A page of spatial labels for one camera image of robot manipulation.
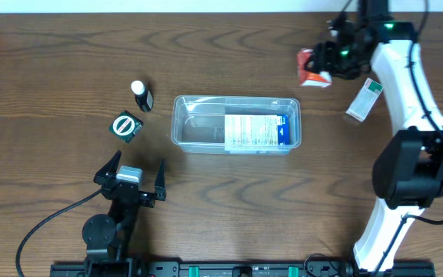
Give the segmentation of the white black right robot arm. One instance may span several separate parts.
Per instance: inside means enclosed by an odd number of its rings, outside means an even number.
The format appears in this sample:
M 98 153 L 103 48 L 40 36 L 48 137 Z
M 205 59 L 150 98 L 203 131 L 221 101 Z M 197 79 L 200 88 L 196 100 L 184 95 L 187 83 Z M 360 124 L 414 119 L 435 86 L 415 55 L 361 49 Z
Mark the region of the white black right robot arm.
M 373 72 L 384 88 L 393 136 L 372 168 L 375 206 L 353 256 L 330 262 L 336 276 L 433 276 L 431 262 L 395 259 L 413 222 L 443 196 L 443 115 L 421 62 L 422 25 L 397 21 L 386 1 L 359 0 L 329 23 L 331 41 L 317 44 L 304 68 L 353 80 Z

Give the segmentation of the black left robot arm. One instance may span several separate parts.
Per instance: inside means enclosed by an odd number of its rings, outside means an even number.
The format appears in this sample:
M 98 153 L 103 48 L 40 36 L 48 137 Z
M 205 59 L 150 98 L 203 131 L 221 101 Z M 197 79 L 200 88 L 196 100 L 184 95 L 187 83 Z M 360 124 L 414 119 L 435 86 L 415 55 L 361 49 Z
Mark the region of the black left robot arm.
M 166 199 L 165 163 L 159 166 L 154 192 L 144 192 L 140 189 L 142 170 L 119 166 L 121 154 L 116 152 L 95 173 L 94 183 L 112 203 L 108 213 L 93 215 L 83 225 L 82 238 L 87 245 L 84 277 L 146 275 L 141 259 L 128 256 L 128 246 L 139 209 L 153 208 L 157 201 Z

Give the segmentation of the orange red medicine box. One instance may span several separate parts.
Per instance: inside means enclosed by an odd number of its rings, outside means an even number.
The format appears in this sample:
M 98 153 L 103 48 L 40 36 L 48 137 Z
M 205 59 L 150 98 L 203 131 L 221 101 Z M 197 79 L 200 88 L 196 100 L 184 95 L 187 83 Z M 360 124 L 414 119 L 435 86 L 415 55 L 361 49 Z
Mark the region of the orange red medicine box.
M 302 48 L 297 54 L 298 84 L 300 86 L 314 86 L 326 88 L 332 84 L 328 72 L 313 73 L 305 70 L 305 63 L 309 60 L 312 50 Z

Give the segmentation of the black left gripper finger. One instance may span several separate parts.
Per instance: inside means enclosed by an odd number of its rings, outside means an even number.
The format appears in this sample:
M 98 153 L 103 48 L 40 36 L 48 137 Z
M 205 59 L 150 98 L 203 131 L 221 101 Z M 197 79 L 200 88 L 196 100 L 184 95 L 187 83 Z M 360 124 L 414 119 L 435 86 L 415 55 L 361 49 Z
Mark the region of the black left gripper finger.
M 118 150 L 113 157 L 95 173 L 93 182 L 97 185 L 105 185 L 109 180 L 114 179 L 121 156 L 122 152 Z
M 159 166 L 158 174 L 155 179 L 155 200 L 166 200 L 166 188 L 165 188 L 165 161 L 162 160 Z

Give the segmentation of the blue white medicine box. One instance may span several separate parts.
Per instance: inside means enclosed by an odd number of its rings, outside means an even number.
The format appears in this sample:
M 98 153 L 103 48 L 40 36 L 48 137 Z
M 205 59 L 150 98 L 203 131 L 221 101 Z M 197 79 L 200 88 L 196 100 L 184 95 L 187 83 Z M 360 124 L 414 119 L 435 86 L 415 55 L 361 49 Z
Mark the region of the blue white medicine box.
M 226 151 L 267 151 L 290 144 L 287 115 L 225 115 Z

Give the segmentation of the white green medicine box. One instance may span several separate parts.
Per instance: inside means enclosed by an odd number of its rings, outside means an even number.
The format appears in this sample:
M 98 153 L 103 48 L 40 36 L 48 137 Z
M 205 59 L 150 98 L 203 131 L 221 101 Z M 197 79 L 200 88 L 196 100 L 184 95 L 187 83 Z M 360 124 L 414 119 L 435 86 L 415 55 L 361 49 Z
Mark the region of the white green medicine box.
M 363 122 L 382 91 L 383 86 L 380 83 L 367 78 L 346 113 L 359 122 Z

